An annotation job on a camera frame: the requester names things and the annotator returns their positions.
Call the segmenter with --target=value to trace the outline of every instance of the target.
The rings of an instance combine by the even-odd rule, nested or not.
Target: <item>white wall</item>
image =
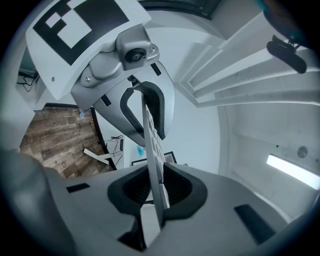
[[[223,0],[212,15],[212,23],[229,39],[261,11],[255,0]]]
[[[224,90],[222,94],[316,89],[319,79],[319,72],[291,74],[251,82]],[[320,107],[259,103],[220,107],[219,111],[222,110],[226,110],[228,118],[231,147],[226,154],[227,149],[221,145],[224,159],[220,161],[228,164],[221,165],[219,173],[260,193],[286,212],[291,220],[310,209],[318,191],[267,165],[267,158],[274,154],[320,175]],[[308,149],[305,158],[297,155],[300,146]]]
[[[196,108],[176,91],[172,125],[162,142],[165,152],[173,151],[178,164],[218,173],[220,129],[216,107]]]
[[[285,39],[268,23],[263,13],[258,14],[219,47],[218,54],[194,74],[190,84],[196,90],[212,87],[218,80],[269,60],[272,56],[266,45],[273,35]]]
[[[164,11],[164,10],[152,10],[148,11],[151,16],[145,28],[180,28],[188,29],[192,31],[199,31],[206,34],[216,36],[217,42],[221,41],[221,35],[217,29],[213,26],[210,20],[198,17],[196,15],[176,12],[176,11]]]

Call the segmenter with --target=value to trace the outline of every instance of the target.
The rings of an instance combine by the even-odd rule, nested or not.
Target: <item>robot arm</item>
[[[162,140],[175,99],[173,82],[158,62],[159,49],[143,26],[150,19],[135,0],[60,0],[26,32],[31,58],[56,99],[71,92],[79,108],[94,106],[143,147],[143,127],[127,105],[133,90],[149,96],[147,104]]]

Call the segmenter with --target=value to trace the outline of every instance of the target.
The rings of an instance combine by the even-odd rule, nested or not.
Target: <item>white panel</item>
[[[179,91],[188,101],[190,101],[195,107],[198,106],[198,102],[197,100],[194,98],[194,95],[191,94],[189,92],[189,90],[187,89],[188,87],[190,87],[189,84],[186,84],[186,83],[179,83],[179,82],[176,82],[174,83],[174,87],[175,87],[175,90]]]
[[[217,66],[217,63],[219,63],[221,60],[227,61],[229,58],[229,65],[216,67],[220,70],[215,72],[212,72],[212,75],[205,80],[204,82],[197,83],[197,78],[195,80],[191,80],[190,83],[195,87],[196,90],[200,90],[202,88],[204,90],[209,90],[209,88],[214,87],[214,91],[218,91],[219,85],[224,84],[224,88],[228,86],[228,83],[225,83],[224,81],[227,79],[230,79],[230,77],[237,77],[239,73],[241,74],[241,71],[251,68],[252,66],[264,63],[272,58],[272,55],[268,53],[267,49],[260,50],[252,55],[249,55],[247,57],[244,57],[246,54],[243,55],[244,58],[239,58],[239,61],[236,61],[234,51],[222,51],[220,56],[217,56],[216,59],[214,58],[212,61],[215,61],[215,65]],[[200,74],[203,74],[203,72],[208,72],[208,67],[204,66],[195,77],[199,77]]]
[[[202,53],[198,56],[198,58],[193,62],[191,66],[186,66],[185,68],[186,75],[182,81],[188,81],[202,68],[204,67],[210,60],[212,60],[216,55],[218,55],[222,50],[214,47],[214,46],[206,46],[203,49]]]
[[[145,24],[151,18],[136,0],[115,0],[129,19],[129,22],[122,24],[102,36],[85,51],[85,54],[82,54],[72,66],[70,66],[48,44],[46,44],[33,29],[40,17],[57,2],[58,0],[53,1],[41,12],[27,29],[25,37],[31,58],[36,65],[36,69],[41,75],[41,78],[53,97],[55,99],[60,99],[70,92],[81,72],[98,52],[102,49],[104,51],[112,51],[115,49],[115,40],[119,33],[138,24]],[[73,45],[74,41],[69,41],[70,46]]]
[[[203,87],[241,69],[266,61],[268,57],[271,57],[267,51],[252,56],[252,59],[246,60],[240,66],[231,67],[236,62],[265,49],[267,42],[271,41],[273,35],[285,39],[268,23],[262,13],[259,14],[221,45],[220,48],[223,49],[223,52],[199,70],[190,81],[191,84],[194,87]]]
[[[212,23],[229,39],[262,10],[252,0],[224,0],[212,15]]]
[[[202,53],[205,52],[205,49],[206,47],[203,44],[192,43],[191,48],[188,49],[187,52],[185,52],[186,56],[182,57],[183,62],[181,63],[178,71],[176,72],[174,77],[171,77],[171,79],[177,82],[186,81],[184,77],[190,72],[190,69],[194,66],[194,64],[197,63],[199,56],[201,56]]]
[[[92,153],[90,150],[88,150],[88,149],[86,149],[86,148],[84,149],[83,153],[87,154],[89,157],[92,157],[92,158],[94,158],[94,159],[96,159],[96,160],[98,160],[98,161],[100,161],[100,162],[102,162],[102,163],[105,163],[106,165],[109,164],[109,161],[108,161],[108,160],[102,158],[102,157],[99,156],[99,155],[96,155],[95,153]],[[105,157],[105,158],[110,158],[111,156],[110,156],[110,154],[107,154],[107,155],[103,155],[103,157]]]
[[[315,53],[312,50],[305,49],[299,51],[297,55],[305,60],[307,64],[307,73],[320,71],[319,63],[315,59]],[[212,76],[210,78],[210,81],[214,81],[218,78],[220,80],[215,81],[197,90],[194,93],[194,96],[196,98],[199,98],[201,96],[206,95],[209,92],[218,92],[232,87],[238,87],[240,85],[257,82],[265,79],[297,74],[297,72],[286,63],[282,62],[276,57],[271,57],[272,56],[269,53],[267,53],[266,50],[262,50],[256,54],[253,54],[253,56],[250,56],[246,59],[242,59],[241,61],[235,63],[232,66],[229,66],[228,68],[222,71],[224,75],[229,76],[223,79],[220,79],[220,73]]]
[[[52,28],[61,19],[58,13],[52,14],[50,18],[45,22],[50,28]]]
[[[66,26],[61,29],[58,36],[70,47],[74,47],[82,38],[85,37],[91,28],[85,21],[72,9],[62,16]]]

